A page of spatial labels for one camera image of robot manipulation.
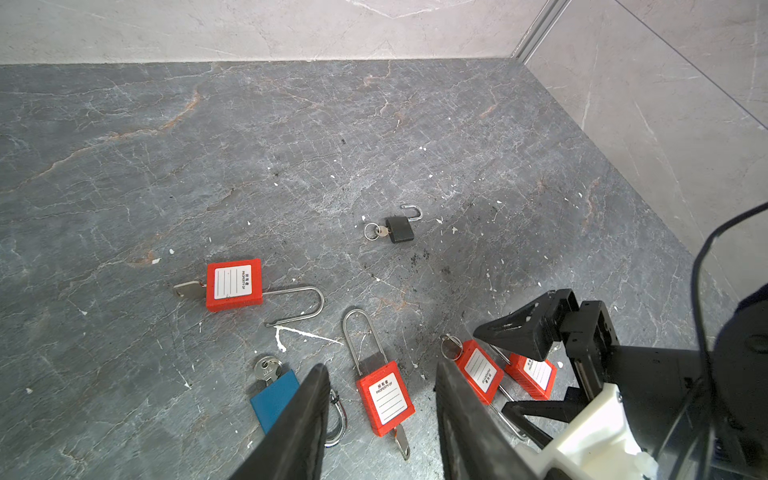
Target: silver key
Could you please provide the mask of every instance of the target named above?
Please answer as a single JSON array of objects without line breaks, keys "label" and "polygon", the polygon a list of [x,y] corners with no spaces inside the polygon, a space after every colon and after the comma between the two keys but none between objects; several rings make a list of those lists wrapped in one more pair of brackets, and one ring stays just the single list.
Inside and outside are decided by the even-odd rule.
[{"label": "silver key", "polygon": [[256,378],[264,380],[267,385],[270,385],[280,376],[279,371],[282,366],[283,363],[276,357],[268,355],[256,362],[253,371],[256,373]]}]

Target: padlock body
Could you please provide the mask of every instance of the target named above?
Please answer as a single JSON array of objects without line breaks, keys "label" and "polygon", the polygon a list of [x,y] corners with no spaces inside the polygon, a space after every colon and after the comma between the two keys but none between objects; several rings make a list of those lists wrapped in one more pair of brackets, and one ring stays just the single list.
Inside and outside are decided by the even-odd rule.
[{"label": "padlock body", "polygon": [[388,217],[385,219],[389,229],[389,239],[392,243],[409,242],[413,240],[413,229],[408,217]]},{"label": "padlock body", "polygon": [[491,405],[498,391],[498,385],[502,382],[504,371],[491,360],[476,341],[467,340],[463,346],[464,352],[456,360],[456,365],[475,390],[480,402],[483,405]]},{"label": "padlock body", "polygon": [[250,400],[261,429],[267,433],[299,389],[296,373],[289,370]]},{"label": "padlock body", "polygon": [[554,388],[554,378],[558,373],[552,362],[547,359],[537,362],[516,353],[509,355],[509,362],[511,365],[507,365],[504,371],[515,379],[533,400],[549,400]]},{"label": "padlock body", "polygon": [[210,263],[205,306],[220,312],[241,306],[261,305],[261,260]]},{"label": "padlock body", "polygon": [[396,362],[389,362],[357,381],[371,428],[383,437],[416,412]]}]

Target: marble floor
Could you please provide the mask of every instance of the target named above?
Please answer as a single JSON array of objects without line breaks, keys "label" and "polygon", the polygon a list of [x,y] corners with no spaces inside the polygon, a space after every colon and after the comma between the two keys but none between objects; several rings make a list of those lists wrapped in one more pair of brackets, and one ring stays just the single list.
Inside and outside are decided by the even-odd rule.
[{"label": "marble floor", "polygon": [[[365,240],[400,204],[423,209],[415,240]],[[226,478],[263,438],[266,353],[300,380],[324,362],[343,398],[324,478],[441,478],[439,335],[548,289],[606,302],[623,344],[694,346],[691,255],[503,59],[0,67],[0,216],[3,478]],[[266,290],[319,287],[323,312],[294,332],[264,323],[311,296],[209,313],[171,291],[250,258]],[[705,283],[721,323],[733,304]],[[407,463],[355,390],[351,306],[415,404]]]}]

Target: safety lockout padlock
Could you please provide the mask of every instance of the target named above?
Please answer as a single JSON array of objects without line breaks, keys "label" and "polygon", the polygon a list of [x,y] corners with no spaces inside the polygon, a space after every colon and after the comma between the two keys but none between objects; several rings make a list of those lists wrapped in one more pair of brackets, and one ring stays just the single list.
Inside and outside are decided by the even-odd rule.
[{"label": "safety lockout padlock", "polygon": [[[474,339],[467,340],[464,343],[461,343],[453,335],[443,335],[441,339],[440,350],[442,355],[456,363],[464,378],[467,379],[469,385],[475,390],[480,403],[490,407],[516,437],[523,442],[528,440],[528,436],[522,430],[512,425],[510,420],[493,405],[493,398],[498,390],[501,390],[510,402],[515,401],[502,387],[504,371],[496,365],[496,362],[491,359]],[[452,353],[446,352],[446,340],[452,343],[452,345],[448,344]]]},{"label": "safety lockout padlock", "polygon": [[265,434],[269,432],[299,389],[296,373],[293,370],[281,373],[282,367],[283,363],[274,356],[259,359],[253,367],[256,378],[266,382],[266,388],[250,400]]},{"label": "safety lockout padlock", "polygon": [[[265,434],[272,429],[280,414],[299,390],[296,373],[293,370],[283,373],[280,371],[282,368],[283,363],[271,355],[259,359],[253,367],[256,378],[266,382],[266,388],[250,400],[250,405]],[[330,403],[339,413],[339,426],[326,437],[327,449],[341,442],[347,426],[346,411],[341,404],[339,394],[333,388],[330,390]]]},{"label": "safety lockout padlock", "polygon": [[261,305],[264,297],[281,293],[294,293],[311,290],[317,293],[319,305],[306,315],[292,316],[276,320],[267,325],[282,325],[297,320],[310,319],[319,315],[325,305],[323,292],[314,286],[299,286],[283,290],[262,291],[261,260],[241,260],[238,262],[210,263],[207,283],[199,280],[174,285],[174,292],[182,298],[205,299],[205,306],[211,312],[220,312],[241,306]]},{"label": "safety lockout padlock", "polygon": [[456,365],[475,390],[480,402],[491,405],[504,372],[473,339],[464,342],[462,347],[464,352],[456,360]]},{"label": "safety lockout padlock", "polygon": [[[358,361],[352,342],[349,339],[349,332],[346,328],[346,321],[351,315],[359,313],[368,321],[371,328],[373,339],[379,352],[362,362]],[[360,392],[360,398],[366,407],[368,418],[371,421],[371,428],[378,436],[383,437],[388,432],[394,430],[395,442],[400,453],[405,460],[411,455],[411,448],[408,445],[406,431],[401,423],[416,412],[411,402],[411,397],[406,390],[406,384],[402,381],[397,362],[388,362],[386,354],[382,348],[379,334],[373,328],[370,317],[361,309],[350,310],[341,322],[344,338],[352,353],[352,359],[355,361],[355,369],[360,377],[357,380],[357,389]]]},{"label": "safety lockout padlock", "polygon": [[537,362],[517,353],[510,353],[507,357],[497,346],[491,345],[491,348],[507,363],[504,371],[523,387],[533,400],[549,400],[554,388],[554,378],[558,375],[558,369],[552,362],[547,359]]}]

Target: white label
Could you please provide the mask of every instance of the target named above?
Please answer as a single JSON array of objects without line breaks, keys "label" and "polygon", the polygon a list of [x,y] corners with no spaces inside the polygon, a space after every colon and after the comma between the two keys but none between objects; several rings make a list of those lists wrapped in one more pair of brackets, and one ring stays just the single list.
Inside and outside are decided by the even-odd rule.
[{"label": "white label", "polygon": [[382,425],[386,425],[387,422],[408,408],[406,398],[402,396],[400,384],[397,383],[394,372],[376,382],[375,385],[368,387],[368,390],[371,392],[373,406],[376,407],[376,413],[379,414],[379,421]]},{"label": "white label", "polygon": [[552,374],[552,367],[546,362],[526,359],[523,372],[526,372],[534,382],[538,383],[541,389],[546,390],[549,384],[549,376]]},{"label": "white label", "polygon": [[250,265],[228,266],[214,270],[214,299],[232,296],[250,295],[253,286],[250,282]]},{"label": "white label", "polygon": [[480,390],[488,393],[493,377],[496,376],[496,369],[493,368],[493,365],[485,358],[480,349],[475,349],[472,352],[472,356],[469,357],[469,361],[464,366],[464,371],[475,380]]}]

